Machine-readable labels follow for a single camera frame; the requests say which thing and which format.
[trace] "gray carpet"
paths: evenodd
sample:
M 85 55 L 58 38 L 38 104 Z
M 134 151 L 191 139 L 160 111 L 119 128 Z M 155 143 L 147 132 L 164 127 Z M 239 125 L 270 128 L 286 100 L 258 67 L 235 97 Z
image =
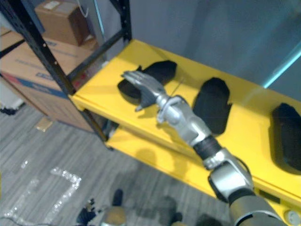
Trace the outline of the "gray carpet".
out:
M 34 128 L 41 117 L 29 106 L 14 116 L 0 114 L 1 216 L 11 211 L 27 223 L 48 217 L 54 225 L 71 226 L 88 199 L 95 199 L 96 208 L 109 205 L 121 188 L 128 226 L 167 226 L 175 211 L 183 213 L 189 226 L 201 225 L 207 216 L 230 225 L 226 204 L 117 150 L 107 150 L 94 134 L 58 122 L 42 133 Z M 52 174 L 55 167 L 80 177 L 78 189 Z M 68 189 L 71 196 L 53 212 Z M 93 223 L 98 225 L 101 217 Z M 0 225 L 15 224 L 1 219 Z

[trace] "lower yellow shelf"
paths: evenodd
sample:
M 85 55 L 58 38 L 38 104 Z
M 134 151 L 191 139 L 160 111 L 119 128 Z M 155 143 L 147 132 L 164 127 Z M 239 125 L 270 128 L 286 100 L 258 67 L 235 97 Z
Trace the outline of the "lower yellow shelf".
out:
M 107 142 L 107 145 L 114 147 L 121 152 L 144 162 L 208 195 L 215 196 L 208 183 L 209 171 L 207 171 L 201 160 L 192 161 L 191 158 L 162 147 L 156 143 L 150 142 L 143 137 L 137 136 L 123 128 L 118 128 L 116 133 Z M 257 179 L 254 178 L 255 191 L 262 190 L 258 188 Z M 294 210 L 301 214 L 301 207 L 294 206 L 290 203 L 275 203 L 268 200 L 275 211 L 284 218 L 284 212 Z

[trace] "black insole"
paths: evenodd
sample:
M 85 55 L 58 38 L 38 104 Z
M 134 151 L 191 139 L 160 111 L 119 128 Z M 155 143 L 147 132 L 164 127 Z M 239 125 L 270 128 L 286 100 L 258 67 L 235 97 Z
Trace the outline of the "black insole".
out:
M 301 117 L 296 110 L 282 103 L 272 112 L 274 162 L 282 169 L 301 175 Z
M 218 78 L 206 81 L 198 93 L 193 112 L 200 117 L 213 134 L 222 134 L 227 125 L 231 104 L 226 83 Z
M 146 73 L 156 80 L 158 80 L 161 84 L 167 84 L 171 79 L 175 76 L 177 64 L 173 61 L 159 61 L 151 64 L 144 70 L 142 70 L 141 66 L 137 68 L 137 71 Z M 135 86 L 133 86 L 130 82 L 123 79 L 120 83 L 118 83 L 118 89 L 121 92 L 123 98 L 128 102 L 138 105 L 141 101 L 141 93 Z

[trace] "black shelf frame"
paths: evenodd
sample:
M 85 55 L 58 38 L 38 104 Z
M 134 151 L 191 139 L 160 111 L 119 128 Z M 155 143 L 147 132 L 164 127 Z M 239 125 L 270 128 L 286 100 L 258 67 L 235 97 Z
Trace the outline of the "black shelf frame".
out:
M 76 92 L 71 82 L 74 78 L 81 75 L 85 69 L 87 69 L 97 58 L 109 50 L 111 46 L 113 46 L 121 38 L 123 38 L 124 42 L 128 42 L 132 39 L 129 0 L 110 0 L 110 2 L 120 15 L 121 30 L 96 49 L 68 75 L 64 73 L 59 63 L 52 55 L 47 43 L 44 41 L 38 28 L 27 13 L 21 0 L 1 0 L 0 7 L 3 15 L 12 24 L 14 29 L 23 35 L 25 41 L 43 63 L 61 90 L 67 96 L 72 96 Z M 98 137 L 102 141 L 107 141 L 108 137 L 104 134 L 101 126 L 94 120 L 91 112 L 88 109 L 84 109 L 79 112 Z

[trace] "cardboard box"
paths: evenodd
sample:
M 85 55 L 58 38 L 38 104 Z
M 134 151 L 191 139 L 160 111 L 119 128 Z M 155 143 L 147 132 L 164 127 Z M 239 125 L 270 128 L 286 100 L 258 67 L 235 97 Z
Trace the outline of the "cardboard box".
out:
M 35 8 L 44 26 L 44 37 L 81 45 L 89 35 L 87 22 L 77 4 L 60 0 L 47 0 Z
M 1 36 L 8 32 L 10 32 L 10 30 L 8 28 L 1 26 L 1 29 L 0 29 Z
M 81 47 L 51 39 L 45 41 L 66 74 L 91 54 L 91 51 Z M 1 74 L 49 117 L 92 131 L 27 43 L 1 59 Z M 73 82 L 80 87 L 87 79 L 86 75 L 82 75 Z
M 99 47 L 99 45 L 96 38 L 90 34 L 88 35 L 88 37 L 86 37 L 86 39 L 84 40 L 83 44 L 81 44 L 80 47 L 87 50 L 94 51 Z
M 1 76 L 0 76 L 0 83 L 2 83 L 7 88 L 9 88 L 14 94 L 16 94 L 19 98 L 21 98 L 26 104 L 30 105 L 31 107 L 36 108 L 38 111 L 43 113 L 43 111 L 41 109 L 39 109 L 36 105 L 34 105 L 23 93 L 21 93 L 16 87 L 14 87 L 11 83 L 9 83 L 9 81 L 7 81 L 5 78 L 3 78 Z
M 4 32 L 0 37 L 0 45 L 1 45 L 1 51 L 4 51 L 5 49 L 13 46 L 14 44 L 20 42 L 23 40 L 23 36 L 13 32 L 8 31 Z

